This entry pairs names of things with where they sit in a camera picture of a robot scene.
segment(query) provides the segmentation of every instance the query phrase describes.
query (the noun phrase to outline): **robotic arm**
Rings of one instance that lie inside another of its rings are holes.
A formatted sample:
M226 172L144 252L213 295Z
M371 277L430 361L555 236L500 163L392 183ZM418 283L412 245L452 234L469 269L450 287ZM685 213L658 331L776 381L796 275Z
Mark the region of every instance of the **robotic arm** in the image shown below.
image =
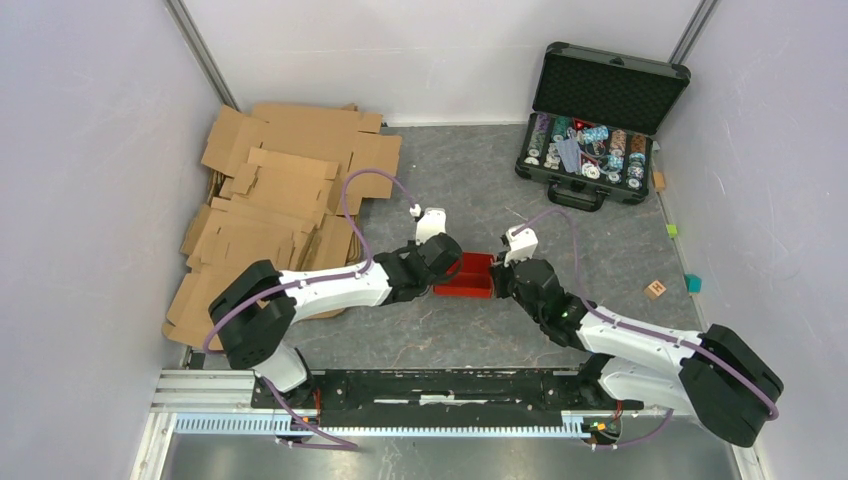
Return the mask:
M531 258L538 244L532 230L513 227L504 242L509 250L491 270L496 295L512 297L558 345L595 354L587 363L591 371L582 373L604 393L689 412L725 441L743 447L754 443L769 418L768 407L730 374L682 345L712 352L776 401L783 382L732 330L720 325L706 333L658 327L593 302L590 310L560 286L550 263ZM652 333L677 341L659 340Z
M209 314L216 325L231 316L218 332L231 368L253 369L296 399L311 389L306 362L283 340L292 324L339 308L412 301L448 280L461 257L459 245L445 233L444 210L427 209L417 217L415 241L373 261L316 272L277 271L268 260L256 262L210 305ZM285 285L292 286L268 296L264 308L252 304L232 316L256 294Z

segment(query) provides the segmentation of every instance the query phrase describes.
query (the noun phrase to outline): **teal block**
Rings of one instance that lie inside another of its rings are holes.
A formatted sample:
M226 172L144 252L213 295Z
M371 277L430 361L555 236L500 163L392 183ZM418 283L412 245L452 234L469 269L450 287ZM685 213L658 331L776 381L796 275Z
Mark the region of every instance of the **teal block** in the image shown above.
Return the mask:
M701 293L701 277L694 273L687 273L683 275L683 279L686 281L686 290L689 290L689 293Z

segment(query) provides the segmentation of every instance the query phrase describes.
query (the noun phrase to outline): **red tray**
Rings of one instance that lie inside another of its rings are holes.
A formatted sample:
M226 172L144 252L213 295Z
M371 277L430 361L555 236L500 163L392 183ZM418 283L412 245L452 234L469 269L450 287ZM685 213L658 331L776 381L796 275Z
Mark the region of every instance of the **red tray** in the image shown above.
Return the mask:
M448 297L491 298L494 285L489 267L495 262L495 256L488 253L463 252L462 268L450 282L433 287L433 293ZM457 264L448 270L448 275L456 271Z

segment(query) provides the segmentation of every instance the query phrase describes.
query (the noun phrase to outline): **gray mat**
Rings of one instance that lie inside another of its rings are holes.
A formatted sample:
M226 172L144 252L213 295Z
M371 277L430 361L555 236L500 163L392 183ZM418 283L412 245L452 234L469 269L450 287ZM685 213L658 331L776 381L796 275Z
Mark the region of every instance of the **gray mat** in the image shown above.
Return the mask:
M422 207L447 210L448 233L464 251L502 250L500 236L552 206L543 185L513 172L524 127L518 125L384 129L403 136L398 177ZM362 223L374 252L405 245L415 226L398 189L366 201ZM683 271L655 194L641 205L607 202L599 212L574 210L589 296L622 315L672 328L697 329ZM574 291L571 232L559 216L534 227L537 258L551 262ZM659 280L668 291L649 300ZM450 368L576 366L586 354L550 342L511 300L428 295L380 308L352 308L327 320L305 320L286 340L312 368ZM221 358L206 368L224 368Z

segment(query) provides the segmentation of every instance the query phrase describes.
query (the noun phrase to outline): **cardboard pile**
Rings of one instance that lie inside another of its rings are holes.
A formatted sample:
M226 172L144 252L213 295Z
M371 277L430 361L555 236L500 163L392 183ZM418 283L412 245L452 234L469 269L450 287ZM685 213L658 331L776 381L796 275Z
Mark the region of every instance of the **cardboard pile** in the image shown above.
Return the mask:
M263 103L250 115L222 107L201 160L216 181L180 249L191 272L168 310L165 336L200 347L212 329L209 304L257 260L303 271L355 261L359 245L342 202L357 215L363 198L389 198L392 183L357 177L346 198L342 184L362 168L397 173L401 139L379 135L381 124L381 115L354 105ZM217 339L212 348L221 348Z

